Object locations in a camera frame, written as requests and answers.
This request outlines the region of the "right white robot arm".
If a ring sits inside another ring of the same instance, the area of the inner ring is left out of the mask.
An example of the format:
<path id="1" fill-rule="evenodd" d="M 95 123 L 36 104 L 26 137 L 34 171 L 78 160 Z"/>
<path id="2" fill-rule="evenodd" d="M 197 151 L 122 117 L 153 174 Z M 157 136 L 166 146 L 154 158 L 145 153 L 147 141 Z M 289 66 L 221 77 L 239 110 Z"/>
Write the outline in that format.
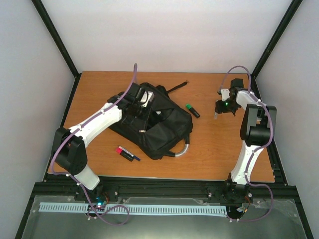
<path id="1" fill-rule="evenodd" d="M 249 183 L 255 163 L 273 141 L 277 108 L 264 104 L 253 92 L 244 88 L 243 79 L 235 78 L 229 89 L 221 89 L 222 99 L 215 104 L 215 114 L 236 114 L 244 109 L 240 128 L 242 147 L 236 165 L 225 181 L 222 196 L 227 202 L 244 202 L 248 197 Z"/>

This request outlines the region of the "black student bag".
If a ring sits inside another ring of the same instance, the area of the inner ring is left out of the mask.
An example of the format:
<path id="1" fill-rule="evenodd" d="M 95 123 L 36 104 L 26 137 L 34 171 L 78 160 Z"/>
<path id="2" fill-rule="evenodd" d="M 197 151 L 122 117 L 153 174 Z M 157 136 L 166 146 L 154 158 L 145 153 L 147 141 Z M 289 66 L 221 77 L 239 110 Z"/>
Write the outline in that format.
<path id="1" fill-rule="evenodd" d="M 147 82 L 139 85 L 154 93 L 147 124 L 121 124 L 119 121 L 110 129 L 137 145 L 152 160 L 183 156 L 189 150 L 193 129 L 190 113 L 169 97 L 164 86 Z"/>

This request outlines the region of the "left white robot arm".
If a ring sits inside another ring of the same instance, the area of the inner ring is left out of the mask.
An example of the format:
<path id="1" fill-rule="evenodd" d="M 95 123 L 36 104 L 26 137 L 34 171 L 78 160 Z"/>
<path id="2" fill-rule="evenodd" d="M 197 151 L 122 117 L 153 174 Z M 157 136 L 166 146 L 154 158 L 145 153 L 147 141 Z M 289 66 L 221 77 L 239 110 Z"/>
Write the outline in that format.
<path id="1" fill-rule="evenodd" d="M 86 148 L 100 133 L 115 123 L 124 114 L 137 116 L 151 105 L 154 93 L 143 89 L 142 86 L 131 82 L 121 94 L 108 100 L 97 112 L 70 128 L 60 127 L 54 136 L 50 173 L 54 171 L 54 164 L 58 164 L 65 171 L 64 175 L 72 177 L 77 184 L 86 188 L 86 194 L 92 200 L 103 197 L 104 188 L 99 185 L 100 178 L 88 165 Z"/>

